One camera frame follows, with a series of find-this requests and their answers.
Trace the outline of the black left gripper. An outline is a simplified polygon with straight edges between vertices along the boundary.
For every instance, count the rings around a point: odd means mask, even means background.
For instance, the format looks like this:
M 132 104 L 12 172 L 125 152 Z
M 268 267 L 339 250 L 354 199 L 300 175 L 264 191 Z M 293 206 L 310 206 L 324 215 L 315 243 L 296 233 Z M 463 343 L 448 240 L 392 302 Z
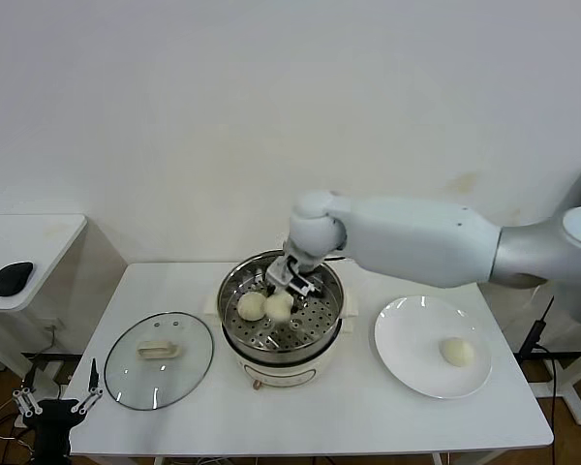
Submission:
M 96 359 L 91 361 L 87 395 L 80 401 L 46 399 L 38 403 L 33 394 L 36 372 L 37 368 L 32 366 L 20 388 L 12 393 L 19 413 L 30 417 L 26 419 L 26 427 L 34 432 L 30 463 L 71 464 L 71 430 L 83 422 L 83 415 L 102 397 Z

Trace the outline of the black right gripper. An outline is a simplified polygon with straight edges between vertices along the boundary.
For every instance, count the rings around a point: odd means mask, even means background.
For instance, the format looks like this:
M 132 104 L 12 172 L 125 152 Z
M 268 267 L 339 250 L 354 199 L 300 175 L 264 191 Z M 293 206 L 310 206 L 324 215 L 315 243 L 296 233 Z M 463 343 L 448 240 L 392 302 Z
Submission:
M 312 310 L 329 305 L 329 297 L 322 288 L 309 280 L 309 276 L 321 265 L 321 259 L 303 253 L 283 250 L 267 251 L 270 260 L 266 271 L 258 270 L 251 290 L 263 296 L 271 296 L 277 290 L 293 294 L 293 310 Z

